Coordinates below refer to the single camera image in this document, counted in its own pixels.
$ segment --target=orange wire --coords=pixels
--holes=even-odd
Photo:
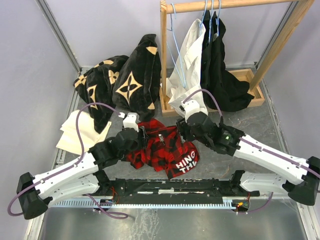
[[[116,194],[117,195],[117,200],[116,200],[115,204],[118,204],[119,199],[120,199],[119,194],[117,193],[117,191],[115,190],[115,188],[113,186],[111,187],[111,190],[112,190],[112,200],[115,198],[115,194]]]

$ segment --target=black fleece blanket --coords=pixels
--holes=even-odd
[[[155,114],[159,97],[161,62],[155,34],[144,35],[130,57],[108,58],[77,78],[73,86],[88,103],[105,103],[138,113],[140,121],[148,121]],[[101,133],[112,111],[104,106],[91,105],[90,116],[94,129]]]
[[[104,60],[77,78],[73,86],[80,97],[87,103],[104,103],[115,107],[112,102],[113,87],[128,56],[114,56]],[[112,111],[104,106],[91,105],[90,116],[94,119],[94,129],[101,133],[106,127]]]
[[[155,115],[160,74],[156,35],[144,35],[119,73],[113,88],[113,102],[138,113],[140,121],[149,121]]]

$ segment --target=wooden base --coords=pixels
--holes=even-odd
[[[246,81],[251,82],[251,80],[254,78],[254,73],[252,70],[249,69],[240,69],[240,70],[232,70],[229,71],[231,74],[233,74],[239,81]],[[259,86],[255,87],[252,90],[248,91],[249,94],[254,96],[254,99],[251,100],[248,107],[258,107],[261,106],[264,101],[265,97],[261,92],[261,89]],[[163,117],[172,117],[172,116],[178,116],[178,113],[174,109],[171,109],[171,106],[168,104],[170,98],[168,96],[163,95],[163,91],[160,88],[160,102],[161,102],[161,108],[162,108],[162,116]],[[208,112],[215,112],[217,110],[207,108]]]

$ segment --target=metal floor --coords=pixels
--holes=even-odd
[[[84,105],[79,101],[78,108]],[[159,101],[155,118],[164,125],[175,125],[178,117],[162,117]],[[219,114],[209,114],[219,122]],[[117,116],[111,117],[108,137],[115,136],[122,127]],[[281,149],[268,103],[239,112],[224,113],[224,122],[236,127],[258,141]],[[228,155],[219,155],[198,142],[194,143],[200,153],[196,167],[179,178],[229,179],[235,170],[267,173],[267,169],[250,161]],[[65,162],[77,156],[67,153]],[[155,172],[147,165],[136,170],[129,162],[118,162],[106,170],[110,179],[167,179],[164,171]],[[265,200],[252,199],[254,209]],[[303,240],[305,230],[294,201],[274,199],[259,212],[236,215],[231,210],[218,209],[117,209],[131,217],[115,220],[106,215],[80,208],[50,208],[46,212],[40,240]]]

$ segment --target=black garment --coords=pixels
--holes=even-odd
[[[128,56],[121,55],[100,62],[74,81],[75,90],[87,104],[100,102],[114,107],[113,88],[127,59]],[[101,105],[91,105],[88,109],[94,119],[94,130],[100,134],[113,112]]]
[[[245,109],[254,96],[248,93],[249,83],[239,81],[230,72],[226,71],[225,45],[222,41],[226,33],[226,26],[219,20],[219,36],[217,37],[217,15],[214,12],[209,39],[210,12],[206,11],[203,24],[205,26],[201,56],[201,79],[203,89],[210,91],[222,111],[236,112]],[[217,109],[208,94],[203,94],[204,103],[211,109]]]
[[[121,108],[138,113],[140,121],[149,121],[155,115],[160,73],[156,35],[144,35],[119,73],[112,101]]]

